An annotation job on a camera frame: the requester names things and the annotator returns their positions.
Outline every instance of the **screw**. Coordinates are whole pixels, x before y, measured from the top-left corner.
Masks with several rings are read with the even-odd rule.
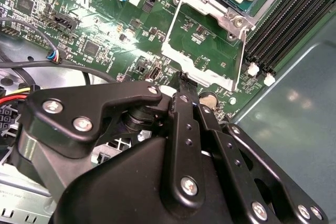
[[[237,99],[236,99],[235,97],[231,97],[231,98],[229,99],[229,103],[230,103],[231,105],[235,105],[236,102],[237,102]]]
[[[50,100],[44,102],[42,108],[50,114],[57,114],[63,110],[63,105],[60,102]]]
[[[188,102],[188,97],[186,97],[185,95],[181,95],[180,98],[182,101]]]
[[[303,205],[298,205],[298,209],[302,216],[304,216],[307,220],[310,219],[310,214],[308,213],[308,210]]]
[[[232,130],[234,131],[234,133],[240,134],[240,130],[236,126],[232,126]]]
[[[260,220],[267,220],[267,213],[262,204],[255,201],[252,203],[252,209]]]
[[[211,111],[207,107],[203,107],[205,113],[210,113]]]
[[[92,123],[87,118],[76,118],[72,124],[77,131],[87,132],[92,129]]]
[[[149,92],[151,92],[153,94],[157,94],[157,92],[158,92],[155,87],[151,87],[151,86],[148,87],[148,90],[149,90]]]
[[[322,215],[320,213],[320,211],[316,208],[316,207],[310,207],[310,210],[313,212],[313,214],[315,214],[315,216],[319,219],[322,220]]]
[[[188,177],[183,177],[181,179],[181,187],[184,192],[190,196],[195,196],[197,194],[197,185],[196,182]]]
[[[238,19],[234,20],[233,23],[234,23],[235,27],[241,27],[243,25],[243,19],[238,18]]]

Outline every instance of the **yellow wire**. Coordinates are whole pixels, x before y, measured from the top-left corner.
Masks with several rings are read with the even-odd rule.
[[[30,91],[30,88],[24,88],[24,89],[15,90],[9,94],[18,94],[18,93],[29,92],[29,91]]]

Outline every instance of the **motherboard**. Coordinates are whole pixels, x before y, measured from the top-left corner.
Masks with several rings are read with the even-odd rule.
[[[273,84],[293,52],[334,15],[334,3],[0,0],[0,14],[37,27],[63,59],[106,72],[119,82],[168,85],[177,71],[189,73],[221,121]],[[50,53],[46,41],[22,24],[2,22],[1,31]]]

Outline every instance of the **red wire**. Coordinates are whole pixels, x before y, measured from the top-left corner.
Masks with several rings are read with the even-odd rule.
[[[23,94],[17,94],[17,95],[12,95],[10,97],[3,97],[0,99],[0,105],[4,102],[8,102],[8,101],[11,101],[11,100],[16,100],[16,99],[26,99],[26,95],[23,95]]]

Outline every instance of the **blue wire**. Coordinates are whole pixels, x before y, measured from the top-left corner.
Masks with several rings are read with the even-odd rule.
[[[56,51],[54,51],[51,55],[47,57],[48,60],[53,60],[56,56]]]

